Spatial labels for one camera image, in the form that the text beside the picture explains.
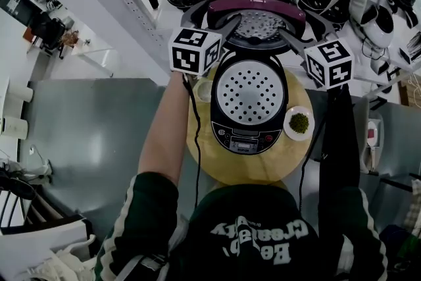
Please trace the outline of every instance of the round metal plate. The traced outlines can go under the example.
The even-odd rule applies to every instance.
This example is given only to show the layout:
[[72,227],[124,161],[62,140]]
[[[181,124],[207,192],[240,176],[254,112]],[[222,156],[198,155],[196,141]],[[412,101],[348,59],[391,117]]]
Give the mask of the round metal plate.
[[284,19],[272,12],[241,10],[232,13],[236,14],[241,14],[241,22],[235,32],[246,39],[255,36],[266,40],[275,36],[279,27],[286,27]]
[[258,125],[269,121],[281,109],[284,86],[266,64],[242,61],[228,67],[216,87],[221,110],[233,121]]

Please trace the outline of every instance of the person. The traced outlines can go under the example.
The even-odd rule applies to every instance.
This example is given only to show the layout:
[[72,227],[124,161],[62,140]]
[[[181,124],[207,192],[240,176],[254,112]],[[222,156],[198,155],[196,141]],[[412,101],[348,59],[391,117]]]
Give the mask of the person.
[[351,242],[350,280],[386,280],[385,246],[358,189],[359,153],[347,85],[328,92],[320,163],[319,236],[276,186],[211,191],[185,237],[177,211],[189,95],[173,72],[145,140],[138,175],[103,243],[96,280],[329,280]]

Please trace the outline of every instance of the black chair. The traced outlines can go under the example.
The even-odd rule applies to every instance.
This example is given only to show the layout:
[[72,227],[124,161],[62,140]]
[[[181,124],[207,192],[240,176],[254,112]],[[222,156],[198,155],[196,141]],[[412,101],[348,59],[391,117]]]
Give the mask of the black chair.
[[31,28],[31,33],[37,37],[34,43],[38,40],[38,38],[41,38],[41,48],[44,48],[50,55],[52,54],[52,51],[59,48],[59,57],[61,58],[63,46],[60,39],[66,31],[66,26],[60,19],[51,19],[46,12],[42,12],[33,17],[29,27]]

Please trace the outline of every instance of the bare forearm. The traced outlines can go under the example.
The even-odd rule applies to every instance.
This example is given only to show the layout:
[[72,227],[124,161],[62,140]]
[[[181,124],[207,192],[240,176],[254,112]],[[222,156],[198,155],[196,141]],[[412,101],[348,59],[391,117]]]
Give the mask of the bare forearm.
[[143,145],[139,173],[158,172],[178,184],[186,146],[189,94],[174,72]]

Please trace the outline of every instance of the white cylinder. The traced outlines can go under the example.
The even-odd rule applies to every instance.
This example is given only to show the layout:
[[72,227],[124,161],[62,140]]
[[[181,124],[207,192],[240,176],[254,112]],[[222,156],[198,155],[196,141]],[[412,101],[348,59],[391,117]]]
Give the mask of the white cylinder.
[[4,136],[15,137],[20,140],[26,140],[28,136],[28,122],[11,116],[3,118],[1,134]]
[[21,86],[20,84],[9,84],[7,88],[7,93],[24,100],[25,102],[30,102],[34,96],[34,91],[31,88]]

